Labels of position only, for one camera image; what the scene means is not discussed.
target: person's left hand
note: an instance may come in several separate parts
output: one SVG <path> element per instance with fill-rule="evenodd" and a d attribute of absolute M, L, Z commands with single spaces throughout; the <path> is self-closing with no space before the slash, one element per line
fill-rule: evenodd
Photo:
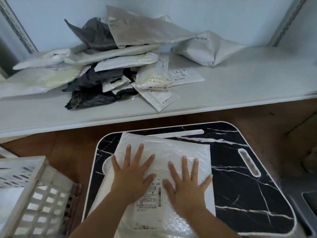
<path fill-rule="evenodd" d="M 144 145 L 140 144 L 134 159 L 130 162 L 131 145 L 129 144 L 126 148 L 122 168 L 119 166 L 116 157 L 114 155 L 111 157 L 114 170 L 114 180 L 111 186 L 111 192 L 118 192 L 120 195 L 124 196 L 128 205 L 136 202 L 142 195 L 144 195 L 147 188 L 156 177 L 156 174 L 150 174 L 143 180 L 145 172 L 151 166 L 155 158 L 155 154 L 151 155 L 149 159 L 139 167 L 143 149 Z"/>

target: floor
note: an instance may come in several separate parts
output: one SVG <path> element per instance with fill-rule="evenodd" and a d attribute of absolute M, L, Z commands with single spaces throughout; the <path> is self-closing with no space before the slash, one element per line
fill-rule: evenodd
<path fill-rule="evenodd" d="M 244 135 L 274 179 L 299 177 L 301 159 L 317 146 L 317 99 L 140 120 L 35 134 L 2 144 L 19 156 L 46 156 L 50 165 L 83 185 L 72 229 L 81 221 L 95 148 L 106 134 L 201 122 L 227 121 Z"/>

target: shelf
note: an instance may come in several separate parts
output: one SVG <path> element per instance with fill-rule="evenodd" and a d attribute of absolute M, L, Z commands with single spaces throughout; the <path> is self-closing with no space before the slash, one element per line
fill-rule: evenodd
<path fill-rule="evenodd" d="M 68 111 L 71 93 L 59 89 L 2 99 L 0 138 L 317 97 L 313 61 L 278 48 L 248 48 L 214 68 L 170 54 L 169 67 L 194 67 L 206 81 L 170 88 L 180 99 L 159 113 L 141 97 Z"/>

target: forearm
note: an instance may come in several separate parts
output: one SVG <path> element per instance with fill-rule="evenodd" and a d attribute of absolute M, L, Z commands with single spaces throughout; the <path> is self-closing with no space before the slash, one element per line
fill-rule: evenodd
<path fill-rule="evenodd" d="M 239 238 L 229 226 L 216 218 L 206 208 L 192 212 L 187 221 L 199 238 Z"/>
<path fill-rule="evenodd" d="M 124 195 L 110 192 L 69 238 L 113 238 L 127 208 Z"/>

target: basket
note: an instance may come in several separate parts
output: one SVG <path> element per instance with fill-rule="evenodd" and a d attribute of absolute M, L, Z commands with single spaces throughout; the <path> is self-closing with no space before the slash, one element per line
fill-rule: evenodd
<path fill-rule="evenodd" d="M 2 217 L 0 238 L 59 236 L 72 187 L 45 156 L 0 159 L 0 203 L 9 213 L 6 220 Z"/>

